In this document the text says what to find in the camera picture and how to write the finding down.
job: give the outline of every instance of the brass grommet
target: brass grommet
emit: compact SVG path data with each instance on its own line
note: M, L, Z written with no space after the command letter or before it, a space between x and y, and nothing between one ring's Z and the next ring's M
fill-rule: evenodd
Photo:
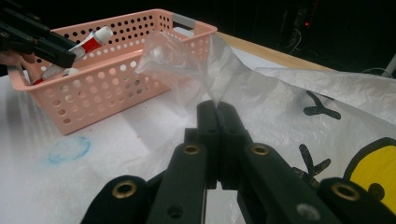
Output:
M183 149L184 153L188 155L195 155L199 152L199 150L200 149L197 146L193 146L193 145L185 146Z
M357 201L361 195L351 186L335 183L332 185L332 192L334 192L338 197L341 197L348 201Z
M119 182L113 189L113 196L118 199L128 198L137 190L137 185L132 180L124 180Z
M263 147L263 146L253 146L251 148L251 150L253 151L254 154L257 154L260 156L265 156L270 152L270 149L268 149L267 147Z

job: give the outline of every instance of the plastic bag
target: plastic bag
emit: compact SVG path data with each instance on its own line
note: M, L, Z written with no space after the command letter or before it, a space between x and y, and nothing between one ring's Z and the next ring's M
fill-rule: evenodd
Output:
M153 35L146 45L137 72L166 74L156 78L171 80L179 108L192 111L205 95L234 105L253 141L275 148L298 175L309 177L309 184L334 176L348 178L379 195L378 200L396 212L394 79L298 69L253 70L216 35L210 38L204 62L194 60L182 42L166 35ZM173 81L175 77L195 80L194 85L201 84L195 86L199 93L191 94L190 87L181 92L185 82ZM218 206L208 205L216 211L231 205L225 211L227 217L208 213L208 223L244 222L231 198L223 198Z

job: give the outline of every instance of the toothpaste tube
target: toothpaste tube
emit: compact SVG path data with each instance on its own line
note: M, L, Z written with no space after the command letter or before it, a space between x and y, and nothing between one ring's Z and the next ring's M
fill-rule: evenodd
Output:
M102 47L107 40L113 36L113 32L107 26L102 27L98 31L92 31L90 34L79 44L75 45L69 51L76 54L75 62L82 59L87 53L93 51L94 49L98 49ZM42 75L40 78L34 80L32 85L39 84L50 77L53 77L59 73L61 73L64 68L52 64Z

